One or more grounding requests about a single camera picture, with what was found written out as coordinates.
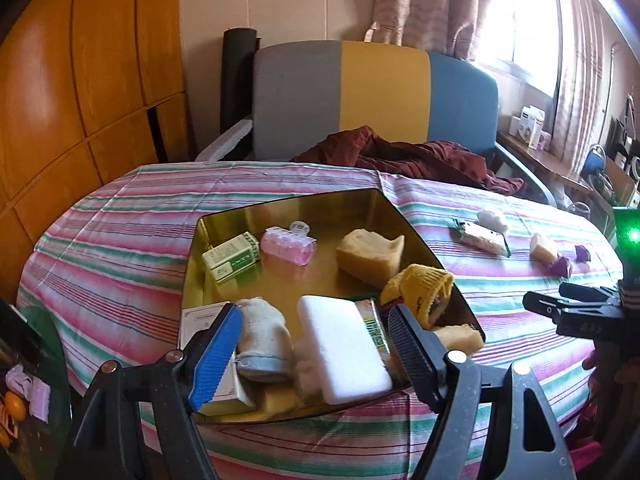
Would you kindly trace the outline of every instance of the white box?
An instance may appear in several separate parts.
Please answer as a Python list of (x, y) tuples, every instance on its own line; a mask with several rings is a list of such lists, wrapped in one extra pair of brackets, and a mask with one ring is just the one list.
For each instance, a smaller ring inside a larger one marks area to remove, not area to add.
[[(209, 328), (226, 304), (225, 301), (183, 310), (180, 317), (180, 348), (184, 349), (197, 331)], [(234, 352), (222, 374), (216, 393), (209, 402), (202, 405), (199, 411), (203, 415), (223, 415), (253, 410), (255, 410), (255, 404), (236, 372), (236, 352)]]
[(551, 145), (551, 134), (547, 132), (540, 132), (540, 140), (538, 141), (537, 150), (546, 152)]
[(536, 107), (525, 106), (520, 115), (518, 135), (527, 146), (536, 150), (540, 142), (540, 133), (545, 123), (545, 113)]
[(512, 137), (518, 136), (518, 127), (520, 126), (520, 118), (511, 116), (511, 123), (509, 124), (509, 135)]

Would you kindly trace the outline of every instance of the blue gripper pad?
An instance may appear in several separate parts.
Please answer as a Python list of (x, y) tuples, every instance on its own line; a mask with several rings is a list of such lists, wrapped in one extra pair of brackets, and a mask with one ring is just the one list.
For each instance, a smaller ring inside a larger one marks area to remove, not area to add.
[(234, 305), (193, 369), (193, 384), (187, 400), (194, 411), (213, 398), (241, 333), (242, 313)]

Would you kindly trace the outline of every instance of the table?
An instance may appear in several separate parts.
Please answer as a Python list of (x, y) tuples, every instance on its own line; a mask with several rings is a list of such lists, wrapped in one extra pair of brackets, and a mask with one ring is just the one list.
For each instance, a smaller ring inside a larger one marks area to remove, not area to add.
[(498, 133), (498, 142), (512, 153), (515, 152), (514, 155), (520, 155), (526, 162), (533, 163), (537, 169), (552, 174), (566, 186), (586, 193), (591, 192), (591, 186), (586, 180), (551, 153), (533, 150), (516, 137), (501, 132)]
[[(475, 359), (508, 366), (524, 360), (560, 421), (587, 396), (581, 361), (590, 341), (555, 334), (552, 322), (523, 310), (528, 290), (557, 293), (559, 279), (529, 259), (529, 238), (543, 230), (562, 254), (584, 244), (593, 261), (574, 282), (611, 285), (622, 265), (587, 220), (490, 192), (368, 170), (314, 164), (219, 162), (143, 166), (75, 204), (36, 244), (24, 267), (18, 306), (52, 313), (70, 382), (83, 392), (108, 359), (149, 363), (177, 341), (180, 296), (196, 220), (208, 213), (299, 194), (376, 187), (401, 211), (456, 276), (487, 335)], [(454, 242), (451, 218), (473, 219), (487, 205), (510, 224), (511, 258)], [(143, 409), (147, 443), (158, 447)], [(344, 412), (264, 425), (203, 426), (219, 475), (242, 478), (405, 478), (417, 463), (434, 415), (411, 390)], [(476, 422), (465, 474), (478, 469), (488, 409)]]

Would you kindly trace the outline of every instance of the yellow knit glove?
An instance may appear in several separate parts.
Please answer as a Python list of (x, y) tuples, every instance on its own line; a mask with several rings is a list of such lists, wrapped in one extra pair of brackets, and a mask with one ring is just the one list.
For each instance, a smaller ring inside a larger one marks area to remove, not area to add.
[(453, 274), (443, 269), (411, 264), (392, 277), (380, 294), (380, 303), (385, 304), (402, 297), (423, 328), (431, 328), (435, 319), (430, 320), (431, 306), (438, 300), (448, 303), (453, 289)]

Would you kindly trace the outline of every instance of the wooden cabinet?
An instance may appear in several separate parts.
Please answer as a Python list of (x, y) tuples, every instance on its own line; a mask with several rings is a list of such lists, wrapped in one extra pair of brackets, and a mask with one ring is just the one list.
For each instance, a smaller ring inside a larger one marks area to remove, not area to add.
[(20, 222), (33, 243), (69, 206), (101, 185), (85, 144), (72, 150), (44, 173), (15, 204)]
[(145, 104), (184, 90), (179, 0), (136, 0), (138, 55)]
[(162, 142), (169, 162), (187, 162), (189, 137), (184, 94), (178, 94), (156, 107)]
[(158, 162), (146, 110), (109, 126), (89, 141), (100, 176), (105, 182), (143, 164)]
[(136, 0), (74, 0), (72, 51), (87, 134), (141, 108)]
[(2, 182), (0, 182), (0, 211), (4, 209), (8, 199), (6, 197), (6, 193), (4, 192), (4, 188), (2, 187)]
[(0, 213), (0, 248), (0, 297), (13, 303), (22, 267), (33, 249), (33, 244), (13, 209)]
[(3, 299), (77, 200), (157, 162), (156, 145), (189, 160), (178, 14), (178, 0), (31, 0), (0, 44)]
[(0, 178), (9, 198), (84, 137), (71, 69), (71, 1), (32, 0), (0, 45)]

